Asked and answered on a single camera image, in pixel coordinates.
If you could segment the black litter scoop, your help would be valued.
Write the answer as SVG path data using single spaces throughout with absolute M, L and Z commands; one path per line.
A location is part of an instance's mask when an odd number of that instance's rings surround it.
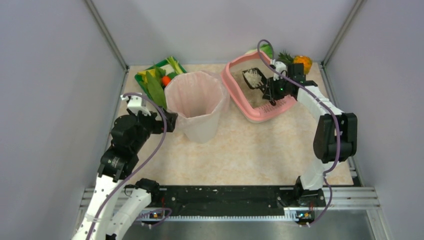
M 268 101 L 272 106 L 276 105 L 273 97 L 272 78 L 266 78 L 257 67 L 243 70 L 241 73 L 250 90 L 260 91 L 262 100 Z

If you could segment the pink litter box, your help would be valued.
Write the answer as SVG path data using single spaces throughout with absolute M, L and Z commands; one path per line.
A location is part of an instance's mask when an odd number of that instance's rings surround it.
M 296 100 L 291 96 L 286 96 L 276 101 L 272 105 L 268 100 L 263 99 L 263 93 L 259 89 L 250 89 L 246 84 L 242 71 L 251 68 L 258 68 L 265 77 L 271 77 L 273 72 L 262 62 L 266 63 L 270 58 L 263 52 L 251 52 L 242 55 L 229 62 L 221 72 L 221 78 L 226 86 L 232 100 L 244 116 L 252 123 L 261 123 L 273 119 L 288 111 L 296 104 Z

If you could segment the pink lined trash bin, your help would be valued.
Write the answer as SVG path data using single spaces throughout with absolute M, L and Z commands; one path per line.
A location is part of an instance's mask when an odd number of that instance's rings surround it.
M 179 74 L 164 90 L 167 110 L 177 113 L 176 129 L 195 143 L 215 137 L 230 94 L 221 76 L 206 70 Z

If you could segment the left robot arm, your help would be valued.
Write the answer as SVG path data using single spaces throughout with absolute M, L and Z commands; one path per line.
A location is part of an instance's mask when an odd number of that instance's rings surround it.
M 84 219 L 73 236 L 75 240 L 121 240 L 139 214 L 154 199 L 159 184 L 142 178 L 124 205 L 115 211 L 124 182 L 139 161 L 138 152 L 152 134 L 173 132 L 177 113 L 164 112 L 165 119 L 157 120 L 157 113 L 145 115 L 129 111 L 114 121 L 111 145 L 100 159 L 98 176 Z

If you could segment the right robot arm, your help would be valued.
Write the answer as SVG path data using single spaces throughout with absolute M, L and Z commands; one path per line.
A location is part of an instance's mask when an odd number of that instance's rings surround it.
M 323 195 L 323 186 L 328 184 L 328 174 L 357 152 L 358 118 L 337 108 L 313 80 L 307 80 L 302 63 L 286 65 L 273 59 L 267 67 L 274 74 L 266 83 L 271 100 L 293 97 L 317 122 L 315 159 L 297 178 L 293 189 L 293 198 L 299 204 L 317 202 Z

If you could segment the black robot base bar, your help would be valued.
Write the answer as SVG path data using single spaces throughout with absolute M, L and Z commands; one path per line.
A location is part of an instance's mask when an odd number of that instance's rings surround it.
M 170 208 L 173 217 L 283 216 L 285 208 L 324 207 L 322 190 L 279 185 L 165 185 L 153 195 L 151 208 Z

